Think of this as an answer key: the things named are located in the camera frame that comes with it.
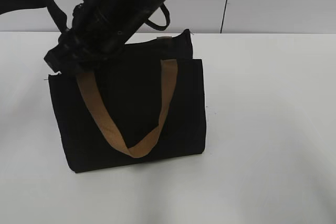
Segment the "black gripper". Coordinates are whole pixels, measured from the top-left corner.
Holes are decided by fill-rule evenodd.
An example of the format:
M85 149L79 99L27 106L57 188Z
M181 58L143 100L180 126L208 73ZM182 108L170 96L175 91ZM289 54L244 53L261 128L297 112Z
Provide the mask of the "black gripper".
M146 11L93 11L59 37L44 61L53 72L81 73L114 57L147 21Z

